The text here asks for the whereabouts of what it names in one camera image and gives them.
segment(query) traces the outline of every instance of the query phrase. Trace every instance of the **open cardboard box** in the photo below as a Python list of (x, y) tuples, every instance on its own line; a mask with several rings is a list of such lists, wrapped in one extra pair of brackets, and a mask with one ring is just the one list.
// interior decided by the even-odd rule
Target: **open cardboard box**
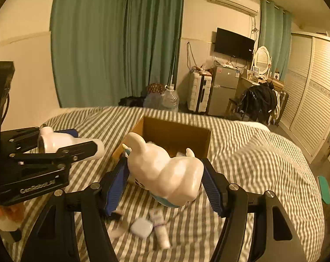
[[(205, 159), (207, 158), (211, 139), (209, 129), (146, 116), (142, 117), (130, 132), (141, 135), (146, 142), (151, 141), (163, 147), (170, 157), (175, 157), (177, 152), (185, 154), (186, 148), (190, 148), (195, 157)], [(121, 146), (123, 141), (111, 156), (115, 164), (124, 151)]]

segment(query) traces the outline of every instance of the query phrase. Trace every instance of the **white suitcase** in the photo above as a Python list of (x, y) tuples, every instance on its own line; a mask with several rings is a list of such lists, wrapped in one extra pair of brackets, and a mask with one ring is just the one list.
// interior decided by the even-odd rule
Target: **white suitcase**
[(205, 112), (211, 88), (211, 76), (200, 75), (194, 71), (190, 75), (187, 98), (188, 109), (194, 112)]

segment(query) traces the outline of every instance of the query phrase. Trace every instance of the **striped bedsheet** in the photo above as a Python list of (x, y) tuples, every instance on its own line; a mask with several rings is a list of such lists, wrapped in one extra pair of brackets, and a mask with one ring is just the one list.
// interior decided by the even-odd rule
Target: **striped bedsheet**
[[(70, 184), (65, 191), (82, 190), (110, 171), (112, 152), (143, 115), (211, 129), (208, 159), (216, 171), (246, 191), (273, 190), (294, 223), (307, 260), (318, 259), (324, 237), (323, 208), (316, 181), (301, 150), (280, 135), (239, 122), (139, 107), (96, 107), (59, 115), (46, 124), (54, 129), (75, 128), (81, 137), (101, 139), (106, 148), (104, 158), (72, 165)], [(14, 261), (20, 260), (29, 233), (49, 196), (25, 202), (23, 239), (6, 244)], [(203, 187), (196, 200), (172, 209), (161, 206), (146, 190), (127, 185), (119, 204), (129, 223), (146, 217), (148, 210), (156, 206), (163, 209), (171, 248), (159, 249), (154, 233), (146, 240), (126, 233), (112, 240), (119, 260), (209, 261), (224, 219), (212, 211)], [(81, 261), (88, 261), (80, 213), (75, 213), (75, 225)], [(253, 214), (249, 214), (240, 261), (247, 261), (252, 229)]]

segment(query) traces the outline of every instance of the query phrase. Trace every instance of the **metal screw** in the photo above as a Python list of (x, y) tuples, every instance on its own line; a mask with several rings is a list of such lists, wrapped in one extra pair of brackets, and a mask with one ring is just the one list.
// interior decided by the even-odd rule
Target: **metal screw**
[(91, 188), (92, 188), (92, 189), (95, 189), (95, 190), (96, 190), (96, 189), (98, 189), (99, 187), (101, 187), (101, 185), (100, 185), (98, 182), (94, 182), (94, 183), (91, 184)]
[(55, 196), (61, 196), (63, 194), (63, 190), (62, 189), (58, 189), (54, 192)]
[(266, 194), (269, 198), (273, 198), (275, 196), (273, 191), (268, 190)]
[(229, 189), (237, 191), (239, 189), (239, 185), (237, 185), (235, 183), (229, 184)]

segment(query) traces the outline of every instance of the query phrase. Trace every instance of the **black suitcase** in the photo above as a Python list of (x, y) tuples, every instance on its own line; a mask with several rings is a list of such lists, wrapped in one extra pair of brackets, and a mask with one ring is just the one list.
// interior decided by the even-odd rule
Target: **black suitcase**
[(279, 112), (278, 119), (274, 122), (274, 125), (278, 125), (280, 122), (280, 118), (284, 113), (286, 103), (288, 102), (288, 99), (289, 99), (289, 94), (285, 91), (282, 91), (280, 93), (279, 99), (280, 99), (280, 112)]

